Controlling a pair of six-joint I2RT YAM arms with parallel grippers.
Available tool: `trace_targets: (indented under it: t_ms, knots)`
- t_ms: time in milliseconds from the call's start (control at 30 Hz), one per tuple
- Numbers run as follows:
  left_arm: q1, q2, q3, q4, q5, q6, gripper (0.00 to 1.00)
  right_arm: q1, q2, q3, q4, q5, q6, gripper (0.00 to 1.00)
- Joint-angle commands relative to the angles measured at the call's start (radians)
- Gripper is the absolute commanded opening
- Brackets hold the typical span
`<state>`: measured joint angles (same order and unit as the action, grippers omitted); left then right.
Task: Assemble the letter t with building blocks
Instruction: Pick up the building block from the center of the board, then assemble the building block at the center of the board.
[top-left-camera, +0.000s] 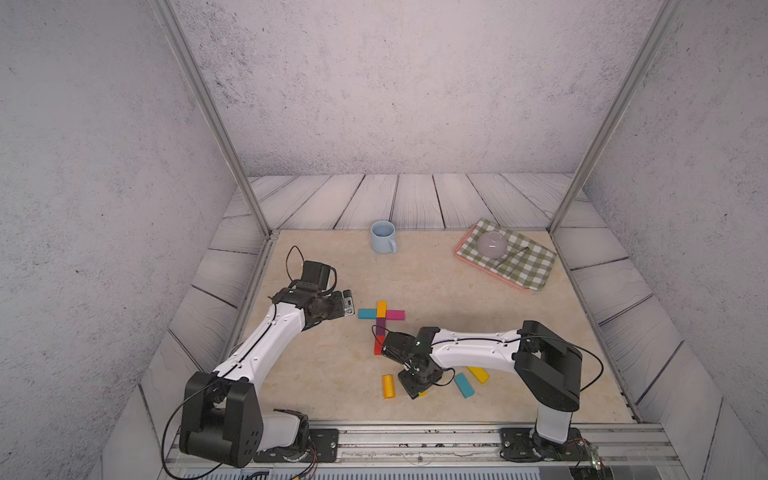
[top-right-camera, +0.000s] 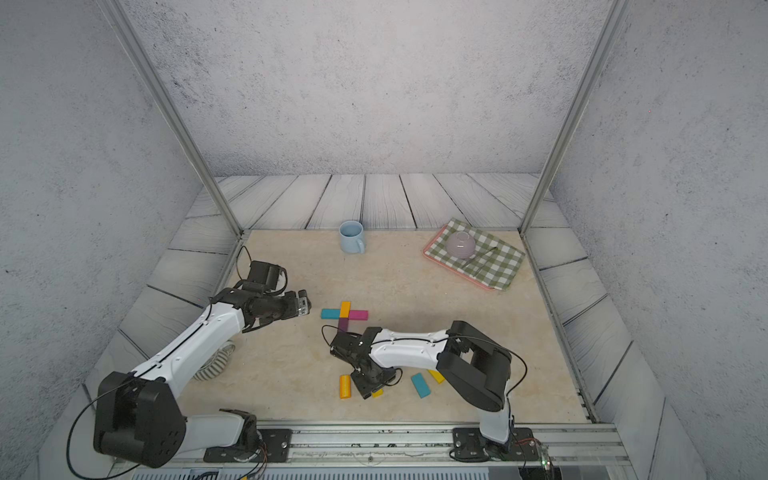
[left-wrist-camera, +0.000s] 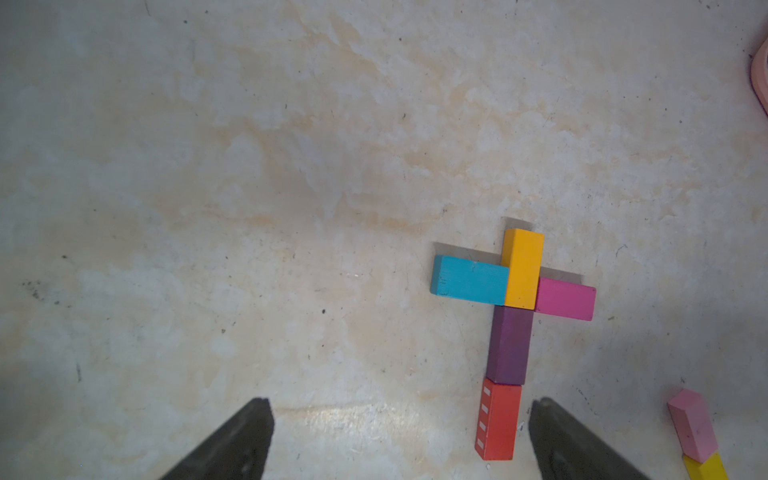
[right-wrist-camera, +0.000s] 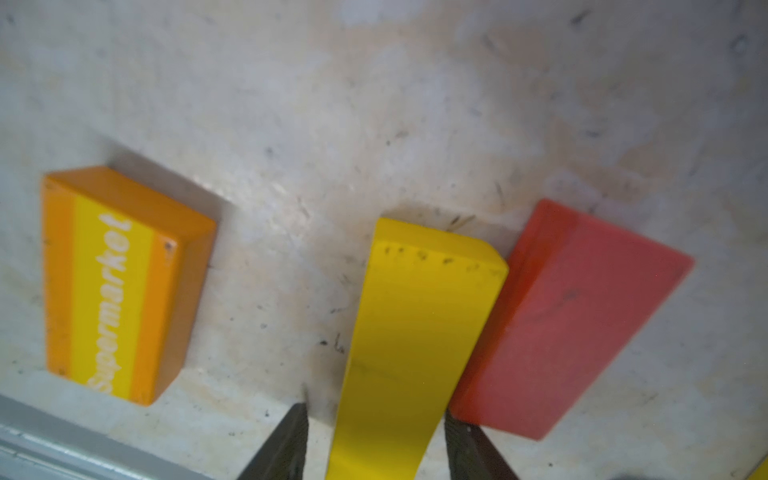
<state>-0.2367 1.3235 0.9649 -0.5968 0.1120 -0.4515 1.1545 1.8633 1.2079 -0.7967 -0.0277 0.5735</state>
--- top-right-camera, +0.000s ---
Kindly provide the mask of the teal block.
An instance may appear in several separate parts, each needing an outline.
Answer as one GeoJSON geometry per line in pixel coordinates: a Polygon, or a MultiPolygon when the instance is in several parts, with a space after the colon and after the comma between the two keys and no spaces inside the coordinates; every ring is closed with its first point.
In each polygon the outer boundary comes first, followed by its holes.
{"type": "Polygon", "coordinates": [[[420,399],[424,399],[431,394],[431,389],[421,373],[412,375],[411,382],[420,399]]]}
{"type": "Polygon", "coordinates": [[[338,320],[340,318],[341,311],[339,309],[322,309],[321,318],[328,320],[338,320]]]}

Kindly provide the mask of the orange cylinder block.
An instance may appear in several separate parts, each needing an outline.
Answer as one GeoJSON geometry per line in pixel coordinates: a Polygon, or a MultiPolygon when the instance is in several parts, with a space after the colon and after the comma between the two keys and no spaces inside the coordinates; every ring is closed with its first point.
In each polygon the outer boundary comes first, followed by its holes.
{"type": "Polygon", "coordinates": [[[350,375],[341,375],[339,378],[339,398],[349,399],[351,397],[352,381],[350,375]]]}

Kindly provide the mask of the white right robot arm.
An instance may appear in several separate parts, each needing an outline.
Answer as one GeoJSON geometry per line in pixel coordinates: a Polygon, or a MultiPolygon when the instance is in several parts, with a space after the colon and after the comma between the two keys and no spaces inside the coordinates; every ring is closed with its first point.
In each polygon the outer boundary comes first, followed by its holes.
{"type": "Polygon", "coordinates": [[[368,327],[362,333],[337,329],[327,342],[331,355],[351,366],[351,382],[367,399],[395,384],[405,368],[430,370],[480,414],[479,432],[501,451],[511,448],[513,420],[509,394],[521,383],[511,380],[516,352],[465,321],[428,333],[368,327]]]}

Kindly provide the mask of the magenta block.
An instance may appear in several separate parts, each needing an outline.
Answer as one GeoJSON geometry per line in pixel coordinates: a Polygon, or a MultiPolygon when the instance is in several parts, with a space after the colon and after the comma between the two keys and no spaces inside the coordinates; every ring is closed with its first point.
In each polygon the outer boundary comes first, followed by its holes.
{"type": "Polygon", "coordinates": [[[369,312],[367,310],[351,310],[348,318],[354,321],[367,321],[369,312]]]}

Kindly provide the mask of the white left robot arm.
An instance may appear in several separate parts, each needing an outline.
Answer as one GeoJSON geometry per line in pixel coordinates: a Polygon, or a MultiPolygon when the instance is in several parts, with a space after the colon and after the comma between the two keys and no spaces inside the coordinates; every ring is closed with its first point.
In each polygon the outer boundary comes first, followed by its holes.
{"type": "Polygon", "coordinates": [[[176,339],[128,373],[100,383],[93,448],[135,466],[159,468],[180,453],[223,449],[236,462],[266,462],[255,415],[223,409],[185,416],[177,399],[186,385],[233,336],[275,321],[309,314],[304,290],[274,294],[225,288],[176,339]]]}

